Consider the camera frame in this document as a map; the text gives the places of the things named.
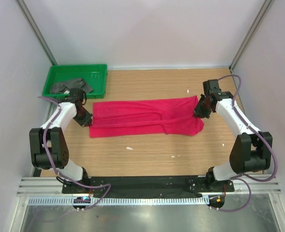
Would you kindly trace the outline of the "pink red t-shirt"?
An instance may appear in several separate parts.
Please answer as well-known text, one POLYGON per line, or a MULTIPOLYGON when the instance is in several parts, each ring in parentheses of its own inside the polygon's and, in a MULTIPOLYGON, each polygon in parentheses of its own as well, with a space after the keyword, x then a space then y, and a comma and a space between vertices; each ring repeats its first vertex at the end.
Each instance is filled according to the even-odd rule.
POLYGON ((91 138, 143 134, 195 136, 204 122, 195 118, 197 96, 145 101, 105 101, 93 105, 91 138))

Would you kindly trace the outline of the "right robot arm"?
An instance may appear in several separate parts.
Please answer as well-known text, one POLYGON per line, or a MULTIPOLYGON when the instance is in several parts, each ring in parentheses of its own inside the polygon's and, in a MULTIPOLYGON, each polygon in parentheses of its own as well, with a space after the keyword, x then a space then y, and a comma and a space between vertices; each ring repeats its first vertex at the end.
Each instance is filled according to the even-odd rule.
POLYGON ((248 172, 259 172, 270 168, 273 161, 273 137, 254 126, 238 107, 236 97, 222 91, 217 79, 203 82, 204 93, 194 109, 195 118, 209 118, 219 114, 235 136, 228 162, 211 167, 206 173, 206 187, 217 191, 231 178, 248 172))

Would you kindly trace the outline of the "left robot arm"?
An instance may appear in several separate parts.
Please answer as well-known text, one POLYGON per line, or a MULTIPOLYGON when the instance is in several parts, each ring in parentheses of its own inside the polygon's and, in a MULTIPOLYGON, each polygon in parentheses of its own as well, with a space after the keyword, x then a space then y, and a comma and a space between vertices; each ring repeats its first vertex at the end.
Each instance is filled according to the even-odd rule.
POLYGON ((85 193, 89 190, 90 179, 85 168, 70 160, 64 131, 71 120, 82 127, 91 125, 92 114, 84 108, 86 92, 72 88, 69 95, 60 100, 40 98, 55 104, 56 110, 46 123, 29 132, 32 165, 42 170, 53 170, 65 185, 73 185, 77 192, 85 193))

